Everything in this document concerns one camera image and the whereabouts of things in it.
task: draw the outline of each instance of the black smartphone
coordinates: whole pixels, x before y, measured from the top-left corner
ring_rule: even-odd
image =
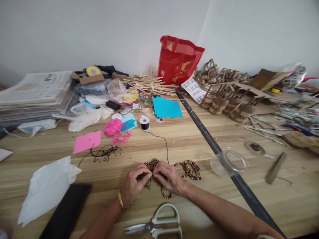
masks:
[[[71,184],[39,239],[68,239],[91,190],[91,184]]]

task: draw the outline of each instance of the bangle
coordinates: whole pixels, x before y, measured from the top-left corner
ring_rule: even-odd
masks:
[[[126,209],[126,208],[124,208],[123,201],[122,201],[122,197],[121,197],[121,192],[122,192],[122,190],[121,190],[121,191],[119,191],[118,196],[119,196],[119,200],[120,200],[121,208],[122,208],[123,212],[126,212],[126,211],[127,211],[127,209]]]

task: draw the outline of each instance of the hand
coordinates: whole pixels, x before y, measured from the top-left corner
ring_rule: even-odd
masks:
[[[186,196],[186,181],[181,179],[174,165],[169,165],[164,161],[160,161],[153,170],[153,176],[166,190],[182,197]]]
[[[146,175],[138,182],[136,178],[143,173],[146,173]],[[127,174],[121,193],[125,208],[135,200],[151,176],[152,172],[143,163],[137,163],[137,166]]]

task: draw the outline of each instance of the red plastic bag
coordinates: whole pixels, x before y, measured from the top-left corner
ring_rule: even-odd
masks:
[[[166,85],[181,85],[192,76],[205,49],[171,36],[162,36],[160,42],[158,77],[163,76]]]

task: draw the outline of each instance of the scissor handle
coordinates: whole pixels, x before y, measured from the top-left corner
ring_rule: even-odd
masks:
[[[158,216],[159,212],[165,207],[171,207],[175,212],[175,216],[171,217],[171,218],[165,218],[165,219],[159,220],[157,218],[157,216]],[[172,222],[179,223],[179,214],[178,214],[176,207],[170,203],[166,203],[166,204],[163,204],[162,206],[160,206],[160,208],[157,210],[154,218],[152,219],[152,223],[154,223],[154,224],[164,224],[164,223],[172,223]]]
[[[160,229],[156,230],[152,233],[153,238],[157,239],[159,235],[162,234],[174,234],[177,233],[180,239],[183,239],[182,229],[181,227],[171,228],[171,229]]]

